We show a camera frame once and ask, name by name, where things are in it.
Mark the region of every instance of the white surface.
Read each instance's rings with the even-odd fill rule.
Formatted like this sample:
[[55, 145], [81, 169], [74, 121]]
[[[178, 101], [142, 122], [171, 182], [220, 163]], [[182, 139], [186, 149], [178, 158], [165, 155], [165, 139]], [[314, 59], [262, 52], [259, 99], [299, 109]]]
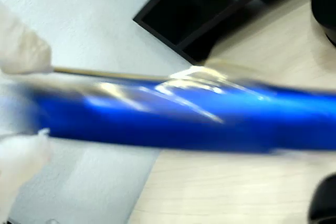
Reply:
[[[56, 66], [172, 74], [189, 64], [132, 21], [146, 0], [0, 0], [44, 37]], [[22, 224], [125, 223], [157, 151], [55, 141], [12, 212]]]

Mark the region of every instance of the black object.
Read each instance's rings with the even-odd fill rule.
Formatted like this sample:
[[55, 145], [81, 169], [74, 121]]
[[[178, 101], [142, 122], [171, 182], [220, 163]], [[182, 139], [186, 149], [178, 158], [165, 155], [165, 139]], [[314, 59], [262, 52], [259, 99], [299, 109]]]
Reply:
[[133, 20], [190, 63], [199, 64], [224, 31], [253, 16], [245, 9], [251, 1], [149, 0]]
[[317, 187], [308, 219], [310, 224], [336, 223], [336, 174], [325, 178]]
[[336, 46], [336, 0], [311, 0], [311, 9], [316, 21]]

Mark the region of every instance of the wooden table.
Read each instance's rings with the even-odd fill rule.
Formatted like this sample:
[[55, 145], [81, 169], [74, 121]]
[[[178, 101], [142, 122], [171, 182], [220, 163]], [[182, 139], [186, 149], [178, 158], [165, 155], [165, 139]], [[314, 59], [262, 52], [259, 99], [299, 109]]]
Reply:
[[[336, 49], [313, 19], [310, 0], [280, 3], [218, 43], [209, 64], [218, 59], [277, 83], [336, 87]], [[314, 188], [335, 170], [334, 153], [162, 151], [130, 223], [307, 223]]]

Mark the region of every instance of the blue cylindrical object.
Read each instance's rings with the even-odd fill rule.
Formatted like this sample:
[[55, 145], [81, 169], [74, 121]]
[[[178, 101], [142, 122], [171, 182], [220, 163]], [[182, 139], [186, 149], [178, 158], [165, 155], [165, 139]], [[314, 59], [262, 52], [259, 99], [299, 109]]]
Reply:
[[330, 92], [195, 79], [114, 80], [78, 89], [30, 89], [37, 128], [50, 128], [53, 137], [188, 150], [336, 150]]

